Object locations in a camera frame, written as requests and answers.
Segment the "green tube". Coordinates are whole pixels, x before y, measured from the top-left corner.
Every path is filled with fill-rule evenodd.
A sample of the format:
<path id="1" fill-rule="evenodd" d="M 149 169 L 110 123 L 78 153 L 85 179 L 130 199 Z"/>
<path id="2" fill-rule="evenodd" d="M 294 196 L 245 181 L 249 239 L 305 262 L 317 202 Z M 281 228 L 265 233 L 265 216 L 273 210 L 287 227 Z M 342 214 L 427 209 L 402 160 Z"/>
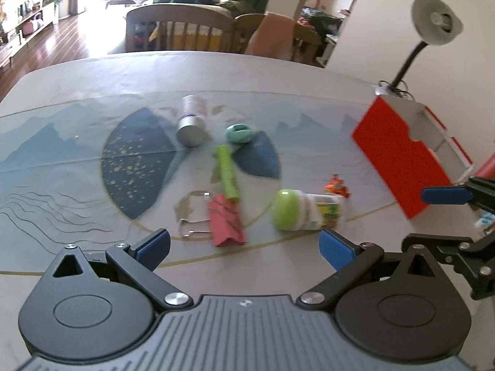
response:
<path id="1" fill-rule="evenodd" d="M 240 199 L 237 178 L 229 147 L 218 145 L 216 149 L 217 167 L 219 169 L 222 192 L 226 199 L 238 202 Z"/>

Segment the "grey desk lamp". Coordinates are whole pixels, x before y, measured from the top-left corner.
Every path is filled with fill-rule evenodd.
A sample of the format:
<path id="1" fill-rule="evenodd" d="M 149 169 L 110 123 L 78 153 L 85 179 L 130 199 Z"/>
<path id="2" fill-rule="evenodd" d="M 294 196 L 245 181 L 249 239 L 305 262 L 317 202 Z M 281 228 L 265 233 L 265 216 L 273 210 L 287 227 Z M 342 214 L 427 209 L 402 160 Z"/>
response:
<path id="1" fill-rule="evenodd" d="M 414 100 L 408 90 L 399 87 L 417 56 L 428 46 L 451 43 L 464 29 L 462 20 L 442 0 L 415 0 L 411 6 L 411 19 L 420 42 L 411 51 L 391 82 L 380 80 L 375 95 L 397 96 Z"/>

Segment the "right wooden chair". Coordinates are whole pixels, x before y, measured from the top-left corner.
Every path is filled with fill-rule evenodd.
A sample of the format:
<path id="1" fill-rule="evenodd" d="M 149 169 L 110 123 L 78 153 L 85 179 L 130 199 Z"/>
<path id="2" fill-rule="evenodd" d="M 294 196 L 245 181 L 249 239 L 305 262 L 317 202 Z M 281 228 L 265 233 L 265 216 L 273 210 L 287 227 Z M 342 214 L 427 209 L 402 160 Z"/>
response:
<path id="1" fill-rule="evenodd" d="M 243 14 L 234 19 L 229 52 L 318 66 L 321 38 L 308 26 L 281 14 Z"/>

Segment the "red cardboard box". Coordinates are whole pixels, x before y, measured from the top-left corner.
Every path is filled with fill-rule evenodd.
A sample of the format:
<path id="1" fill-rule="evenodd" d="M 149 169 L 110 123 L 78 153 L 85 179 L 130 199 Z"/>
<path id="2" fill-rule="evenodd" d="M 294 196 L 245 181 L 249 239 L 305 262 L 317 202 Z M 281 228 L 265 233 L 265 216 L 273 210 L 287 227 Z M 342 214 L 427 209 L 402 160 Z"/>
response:
<path id="1" fill-rule="evenodd" d="M 474 169 L 440 118 L 417 101 L 377 96 L 351 136 L 409 219 L 427 207 L 424 188 L 460 183 Z"/>

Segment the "wooden tv cabinet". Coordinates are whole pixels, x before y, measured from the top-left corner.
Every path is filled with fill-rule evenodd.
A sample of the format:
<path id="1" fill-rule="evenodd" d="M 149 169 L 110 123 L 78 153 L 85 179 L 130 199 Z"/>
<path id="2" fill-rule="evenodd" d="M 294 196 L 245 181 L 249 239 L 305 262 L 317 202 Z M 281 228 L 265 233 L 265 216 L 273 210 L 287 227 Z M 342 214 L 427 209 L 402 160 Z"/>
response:
<path id="1" fill-rule="evenodd" d="M 1 68 L 11 66 L 14 55 L 58 19 L 58 4 L 49 2 L 27 13 L 11 30 L 1 33 Z"/>

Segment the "left wooden chair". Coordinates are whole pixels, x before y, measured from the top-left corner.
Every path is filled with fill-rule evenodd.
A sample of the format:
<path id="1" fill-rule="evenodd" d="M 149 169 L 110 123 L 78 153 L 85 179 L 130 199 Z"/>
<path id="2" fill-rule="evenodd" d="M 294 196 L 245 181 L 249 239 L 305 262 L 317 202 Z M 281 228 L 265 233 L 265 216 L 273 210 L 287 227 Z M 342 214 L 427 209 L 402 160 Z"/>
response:
<path id="1" fill-rule="evenodd" d="M 157 3 L 127 12 L 125 51 L 226 52 L 234 20 L 214 5 Z"/>

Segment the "green lid jar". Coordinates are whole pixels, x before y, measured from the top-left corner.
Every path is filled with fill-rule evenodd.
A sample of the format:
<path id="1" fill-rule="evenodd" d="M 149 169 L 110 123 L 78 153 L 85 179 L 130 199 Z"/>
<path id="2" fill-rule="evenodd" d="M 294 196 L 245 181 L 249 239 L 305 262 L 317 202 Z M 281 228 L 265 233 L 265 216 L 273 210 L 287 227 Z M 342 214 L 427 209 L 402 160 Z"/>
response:
<path id="1" fill-rule="evenodd" d="M 282 231 L 335 229 L 344 206 L 345 198 L 341 195 L 281 189 L 272 205 L 273 226 Z"/>

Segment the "red binder clip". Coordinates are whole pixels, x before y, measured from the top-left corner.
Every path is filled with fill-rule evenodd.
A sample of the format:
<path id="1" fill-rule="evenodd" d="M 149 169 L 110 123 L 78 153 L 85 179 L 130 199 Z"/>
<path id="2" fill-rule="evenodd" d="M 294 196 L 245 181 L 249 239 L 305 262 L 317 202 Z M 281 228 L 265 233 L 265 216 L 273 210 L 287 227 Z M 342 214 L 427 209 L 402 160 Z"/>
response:
<path id="1" fill-rule="evenodd" d="M 215 194 L 210 199 L 205 220 L 180 219 L 178 229 L 182 238 L 190 238 L 198 234 L 209 235 L 211 242 L 217 248 L 247 243 L 239 204 L 226 198 L 224 194 Z"/>

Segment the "white tube with label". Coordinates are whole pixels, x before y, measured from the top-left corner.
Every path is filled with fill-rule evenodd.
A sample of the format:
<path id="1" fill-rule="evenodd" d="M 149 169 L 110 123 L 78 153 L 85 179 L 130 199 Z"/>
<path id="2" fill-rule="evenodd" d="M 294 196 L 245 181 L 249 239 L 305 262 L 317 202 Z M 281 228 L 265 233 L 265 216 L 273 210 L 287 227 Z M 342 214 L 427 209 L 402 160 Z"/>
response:
<path id="1" fill-rule="evenodd" d="M 485 213 L 475 223 L 476 231 L 481 236 L 489 235 L 495 229 L 495 215 Z"/>

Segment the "silver cap clear bottle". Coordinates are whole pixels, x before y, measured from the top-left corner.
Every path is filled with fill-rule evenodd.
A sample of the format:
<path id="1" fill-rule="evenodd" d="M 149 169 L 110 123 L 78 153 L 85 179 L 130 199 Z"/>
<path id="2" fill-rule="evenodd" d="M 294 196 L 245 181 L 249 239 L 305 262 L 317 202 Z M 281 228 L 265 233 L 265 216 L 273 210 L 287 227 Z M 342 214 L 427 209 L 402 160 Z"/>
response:
<path id="1" fill-rule="evenodd" d="M 196 95 L 182 98 L 176 137 L 185 147 L 197 147 L 205 139 L 206 101 Z"/>

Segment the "wooden chair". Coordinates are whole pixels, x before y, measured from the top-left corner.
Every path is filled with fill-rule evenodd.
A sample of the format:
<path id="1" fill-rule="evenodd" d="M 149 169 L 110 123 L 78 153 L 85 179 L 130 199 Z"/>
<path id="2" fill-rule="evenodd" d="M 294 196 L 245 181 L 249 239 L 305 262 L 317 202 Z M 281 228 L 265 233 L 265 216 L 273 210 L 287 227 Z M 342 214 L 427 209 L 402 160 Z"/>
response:
<path id="1" fill-rule="evenodd" d="M 234 20 L 214 5 L 157 3 L 127 12 L 125 51 L 226 52 Z"/>
<path id="2" fill-rule="evenodd" d="M 243 14 L 234 19 L 229 52 L 318 66 L 321 38 L 308 26 L 281 14 Z"/>

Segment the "pink cloth on chair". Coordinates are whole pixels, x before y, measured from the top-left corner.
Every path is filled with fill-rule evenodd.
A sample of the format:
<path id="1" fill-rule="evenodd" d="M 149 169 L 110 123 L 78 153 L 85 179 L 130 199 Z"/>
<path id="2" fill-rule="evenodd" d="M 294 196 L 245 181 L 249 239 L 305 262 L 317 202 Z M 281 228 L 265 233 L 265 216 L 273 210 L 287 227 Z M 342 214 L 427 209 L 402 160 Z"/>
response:
<path id="1" fill-rule="evenodd" d="M 245 54 L 290 60 L 296 20 L 268 12 L 247 44 Z"/>

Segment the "red fish keychain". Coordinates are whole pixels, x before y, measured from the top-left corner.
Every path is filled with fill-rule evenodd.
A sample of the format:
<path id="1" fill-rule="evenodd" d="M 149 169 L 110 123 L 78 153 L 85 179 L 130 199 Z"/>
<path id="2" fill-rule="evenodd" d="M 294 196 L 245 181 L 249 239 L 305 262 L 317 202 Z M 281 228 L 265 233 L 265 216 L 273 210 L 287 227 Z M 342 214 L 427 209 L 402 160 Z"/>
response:
<path id="1" fill-rule="evenodd" d="M 345 185 L 344 180 L 339 177 L 338 174 L 334 174 L 327 185 L 325 185 L 325 191 L 330 194 L 341 195 L 344 198 L 351 196 L 348 187 Z"/>

